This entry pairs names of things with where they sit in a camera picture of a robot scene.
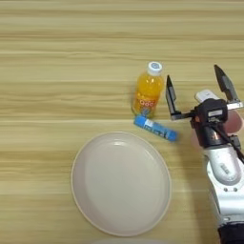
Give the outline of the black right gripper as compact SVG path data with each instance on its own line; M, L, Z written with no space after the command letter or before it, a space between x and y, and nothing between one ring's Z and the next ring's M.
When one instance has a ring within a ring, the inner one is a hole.
M217 65L214 65L214 72L219 88L227 97L227 107L229 110L244 108L242 102L235 91L234 84L228 75ZM166 100L172 120L192 118L193 111L182 113L176 108L176 95L172 80L167 76ZM240 131L240 115L237 111L228 111L228 120L219 125L219 129L227 135L237 134ZM210 147L222 146L226 141L212 128L203 126L195 120L195 129L192 133L192 144L196 148L208 149Z

